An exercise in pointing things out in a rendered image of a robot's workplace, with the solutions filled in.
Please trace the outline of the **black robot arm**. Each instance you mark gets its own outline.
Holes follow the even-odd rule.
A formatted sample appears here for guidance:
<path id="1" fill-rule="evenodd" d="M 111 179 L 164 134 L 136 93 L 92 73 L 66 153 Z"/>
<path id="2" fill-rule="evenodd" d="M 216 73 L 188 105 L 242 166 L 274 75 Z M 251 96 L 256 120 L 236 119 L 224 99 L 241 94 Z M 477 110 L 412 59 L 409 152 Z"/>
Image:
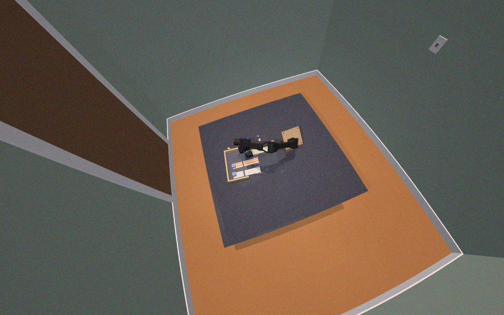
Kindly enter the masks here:
<path id="1" fill-rule="evenodd" d="M 239 138 L 233 141 L 234 145 L 238 145 L 238 151 L 242 154 L 244 151 L 246 152 L 246 148 L 257 149 L 258 151 L 264 151 L 266 153 L 274 153 L 277 152 L 278 149 L 284 149 L 286 147 L 296 149 L 298 147 L 298 138 L 288 138 L 287 142 L 277 143 L 274 141 L 266 141 L 264 143 L 254 143 L 250 142 L 250 139 L 247 138 Z M 263 145 L 268 142 L 268 151 L 263 149 Z"/>

